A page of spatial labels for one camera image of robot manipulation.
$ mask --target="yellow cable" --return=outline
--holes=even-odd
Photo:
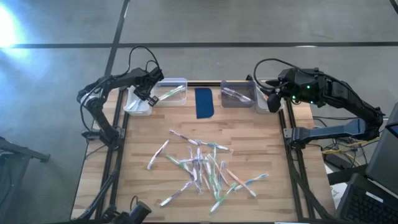
[[[375,139],[373,139],[373,140],[370,140],[370,141],[355,142],[355,143],[346,145],[346,147],[344,147],[344,148],[342,148],[342,149],[337,149],[337,150],[330,149],[330,150],[323,151],[322,153],[323,153],[323,154],[330,154],[330,153],[348,152],[349,150],[348,150],[348,151],[344,151],[344,149],[348,149],[349,147],[355,146],[355,145],[358,145],[358,144],[368,144],[368,143],[372,143],[372,142],[378,141],[379,139],[380,139],[380,137],[377,137],[377,138],[375,138]]]

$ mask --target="wire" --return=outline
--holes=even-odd
[[[325,122],[323,122],[320,118],[314,118],[315,120],[321,122],[325,127],[327,127],[327,125],[325,124]]]
[[[156,63],[154,60],[149,60],[149,61],[147,61],[147,64],[145,65],[145,72],[148,72],[148,64],[149,64],[149,62],[154,62],[154,63]]]
[[[353,162],[354,162],[354,160],[352,160],[352,158],[348,157],[347,154],[343,154],[343,156],[345,156],[345,158],[347,158],[347,160],[348,160],[350,163],[353,163]]]
[[[342,153],[343,155],[346,155],[346,156],[352,158],[352,159],[354,160],[354,162],[356,162],[359,166],[361,165],[361,164],[356,160],[355,157],[353,157],[352,155],[348,154],[347,152],[340,152],[340,153]]]
[[[137,46],[133,47],[133,48],[130,50],[130,53],[129,53],[129,63],[128,63],[128,66],[127,66],[127,70],[126,70],[124,73],[122,73],[121,75],[118,75],[118,77],[122,77],[122,76],[126,75],[126,74],[130,71],[130,66],[131,66],[131,53],[132,53],[134,50],[139,49],[139,48],[146,49],[146,50],[152,55],[152,57],[153,57],[154,60],[155,60],[155,64],[156,64],[156,65],[159,67],[159,69],[160,69],[159,62],[157,61],[157,59],[156,59],[154,53],[153,53],[151,50],[149,50],[147,47],[145,47],[145,46],[137,45]]]
[[[356,151],[354,151],[354,161],[356,161]]]
[[[84,118],[84,116],[83,116],[83,106],[82,106],[82,104],[80,104],[80,118],[81,118],[81,122],[83,123],[84,127],[85,127],[88,131],[90,131],[90,128],[88,128],[88,126],[87,126],[87,124],[86,124],[86,122],[85,122],[85,118]]]
[[[89,155],[91,155],[92,153],[94,153],[94,152],[96,152],[96,151],[98,151],[98,150],[104,148],[105,146],[106,146],[106,145],[103,145],[103,146],[101,146],[101,147],[95,149],[94,151],[90,152],[89,154],[86,155],[85,159],[87,159],[87,157],[88,157]]]
[[[259,61],[259,62],[256,64],[256,66],[254,67],[253,77],[254,77],[254,81],[256,81],[256,83],[257,83],[259,86],[265,88],[266,90],[275,90],[276,88],[280,88],[280,87],[282,87],[282,86],[288,84],[288,83],[284,83],[284,84],[279,85],[279,86],[268,87],[268,86],[263,85],[263,84],[257,79],[257,75],[256,75],[257,67],[258,67],[261,63],[263,63],[263,62],[271,61],[271,60],[277,61],[277,62],[280,62],[280,63],[284,63],[285,65],[288,65],[288,66],[290,66],[290,67],[293,67],[293,68],[296,68],[296,69],[301,70],[301,68],[298,68],[297,66],[292,65],[291,63],[285,62],[285,61],[280,60],[280,59],[277,59],[277,58],[266,58],[266,59],[262,59],[262,60]]]
[[[301,104],[301,101],[299,101],[299,102],[296,103],[295,101],[292,100],[292,103],[293,103],[294,105],[299,105],[299,104]]]
[[[333,143],[332,145],[333,145],[333,147],[337,147],[337,149],[330,149],[330,150],[325,150],[325,151],[323,151],[322,153],[323,154],[331,154],[331,153],[340,153],[340,152],[345,152],[345,151],[343,151],[342,149],[339,149],[339,147],[338,147],[338,145],[339,145],[340,143]]]
[[[314,119],[316,118],[316,119],[320,119],[320,118],[323,118],[323,119],[334,119],[334,120],[338,120],[338,121],[345,121],[345,120],[349,120],[349,119],[356,119],[356,118],[358,118],[358,117],[324,117],[324,116],[312,116]]]
[[[375,139],[373,139],[373,140],[370,140],[370,141],[354,142],[354,143],[348,144],[348,145],[344,145],[344,144],[341,144],[341,143],[337,143],[337,144],[339,144],[339,145],[344,146],[345,148],[339,149],[339,150],[326,150],[326,151],[323,151],[322,153],[324,153],[324,154],[329,154],[329,153],[348,152],[348,151],[350,151],[350,150],[344,151],[344,149],[351,148],[351,147],[355,147],[356,145],[362,145],[362,144],[365,143],[365,145],[362,146],[362,147],[364,147],[364,146],[367,146],[367,145],[372,144],[372,143],[374,143],[374,142],[377,142],[379,139],[380,139],[380,137],[377,137],[377,138],[375,138]]]
[[[7,192],[6,192],[6,194],[4,195],[4,197],[1,199],[1,201],[0,201],[0,208],[2,207],[2,205],[3,205],[3,203],[6,201],[6,199],[7,199],[7,197],[8,197],[8,195],[10,194],[10,191],[11,191],[11,189],[12,189],[12,174],[11,174],[11,169],[10,169],[10,167],[9,167],[9,164],[6,162],[6,164],[7,164],[7,169],[8,169],[8,180],[9,180],[9,186],[8,186],[8,189],[7,189]]]
[[[324,147],[323,149],[329,149],[329,148],[333,148],[336,145],[336,143],[332,143],[330,145],[327,145],[326,147]]]
[[[136,199],[136,205],[138,203],[138,196],[137,195],[132,196],[132,199],[130,201],[130,211],[132,210],[132,202],[134,201],[134,199]]]
[[[363,157],[365,158],[365,164],[368,164],[368,159],[366,158],[365,150],[363,149],[362,146],[361,146],[360,148],[361,148],[361,150],[362,150],[362,155],[363,155]]]
[[[320,147],[321,148],[321,151],[323,151],[323,147],[321,146],[321,145],[318,145],[318,144],[307,144],[308,146],[318,146],[318,147]]]

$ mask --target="black cable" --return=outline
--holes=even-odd
[[[337,150],[340,150],[340,147],[338,147],[338,143],[337,143],[336,139],[333,139],[333,142],[335,143],[335,146],[334,146],[334,147],[336,147]]]
[[[155,60],[155,64],[156,64],[156,65],[159,67],[159,69],[160,69],[159,62],[157,61],[157,59],[156,59],[154,53],[153,53],[151,50],[149,50],[147,47],[145,47],[145,46],[137,45],[137,46],[133,47],[133,48],[130,50],[130,53],[129,53],[129,63],[128,63],[128,66],[127,66],[127,70],[126,70],[124,73],[122,73],[121,75],[118,75],[118,77],[122,77],[122,76],[124,76],[125,74],[127,74],[127,73],[130,71],[130,66],[131,66],[131,53],[132,53],[134,50],[139,49],[139,48],[146,49],[146,50],[152,55],[152,57],[153,57],[154,60]]]
[[[324,149],[324,150],[326,150],[326,149],[332,149],[335,145],[336,145],[336,143],[331,143],[330,145],[327,145],[327,146],[324,147],[323,149]]]
[[[352,158],[350,158],[349,156],[347,156],[346,154],[343,153],[343,156],[345,156],[345,157],[347,158],[347,160],[348,160],[351,164],[354,164],[354,163],[355,163],[355,161],[354,161]]]
[[[136,199],[136,205],[137,205],[138,196],[137,196],[137,195],[132,196],[132,199],[131,199],[131,201],[130,201],[130,211],[132,210],[132,202],[134,201],[134,199]]]
[[[148,64],[149,64],[149,62],[154,62],[154,63],[156,63],[154,60],[149,60],[149,61],[147,61],[146,65],[145,65],[145,72],[148,72]]]
[[[103,146],[101,146],[101,147],[95,149],[94,151],[90,152],[89,154],[86,155],[85,159],[87,159],[87,157],[88,157],[89,155],[91,155],[92,153],[94,153],[94,152],[96,152],[96,151],[98,151],[98,150],[104,148],[105,146],[106,146],[106,145],[103,145]]]
[[[356,147],[356,146],[347,146],[347,145],[345,145],[345,144],[338,143],[338,142],[336,142],[336,144],[337,144],[337,145],[340,145],[340,146],[344,146],[344,147]]]
[[[356,159],[356,151],[354,151],[354,159],[353,159],[353,163],[351,164],[351,168],[353,168],[355,165],[355,159]]]
[[[321,151],[323,151],[323,147],[321,145],[318,145],[318,144],[307,144],[307,145],[309,145],[309,146],[318,146],[318,147],[321,148]]]
[[[338,145],[336,143],[333,144],[333,146],[331,147],[332,150],[339,150],[340,148],[338,147]]]
[[[6,194],[4,195],[4,197],[0,201],[0,208],[2,207],[3,203],[6,201],[8,195],[10,194],[10,191],[12,189],[12,173],[11,173],[11,169],[10,169],[9,164],[7,163],[7,161],[5,163],[7,164],[7,169],[8,169],[9,186],[8,186]]]
[[[357,142],[357,141],[354,141],[352,137],[348,137],[348,139],[336,138],[336,140],[339,140],[340,142],[347,143],[347,144],[352,144],[352,143]]]
[[[338,120],[338,121],[345,121],[345,120],[349,120],[349,119],[356,119],[358,117],[324,117],[324,116],[312,116],[314,119],[319,119],[319,118],[323,118],[323,119],[334,119],[334,120]]]
[[[327,125],[325,124],[325,122],[323,122],[320,118],[314,118],[315,120],[321,122],[325,127],[327,127]]]
[[[362,155],[365,158],[365,164],[368,164],[368,159],[366,158],[365,150],[363,149],[363,146],[360,147],[362,150]]]
[[[83,117],[83,104],[80,104],[80,118],[81,118],[81,122],[83,123],[84,127],[90,131],[90,128],[88,128],[86,122],[85,122],[85,118]]]
[[[294,100],[292,100],[292,103],[293,103],[294,105],[299,105],[299,104],[301,104],[301,101],[299,101],[298,103],[296,103]]]
[[[285,61],[280,60],[280,59],[277,59],[277,58],[267,58],[267,59],[262,59],[261,61],[259,61],[259,62],[256,64],[256,66],[254,67],[254,71],[253,71],[254,81],[256,81],[256,83],[257,83],[259,86],[265,88],[266,90],[275,90],[276,88],[280,88],[280,87],[282,87],[282,86],[284,86],[284,85],[286,85],[286,84],[288,84],[288,83],[284,83],[284,84],[279,85],[279,86],[276,86],[276,87],[268,87],[268,86],[263,85],[263,84],[257,79],[257,75],[256,75],[257,67],[258,67],[261,63],[266,62],[266,61],[270,61],[270,60],[274,60],[274,61],[277,61],[277,62],[280,62],[280,63],[284,63],[284,64],[286,64],[286,65],[288,65],[288,66],[290,66],[290,67],[294,67],[294,68],[298,68],[298,67],[295,66],[295,65],[292,65],[291,63],[285,62]]]

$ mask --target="blue cloth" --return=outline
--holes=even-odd
[[[209,88],[195,89],[195,104],[197,107],[197,119],[209,118],[214,114],[213,95]]]

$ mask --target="laptop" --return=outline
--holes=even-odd
[[[398,103],[365,175],[352,175],[336,216],[355,223],[398,223]]]

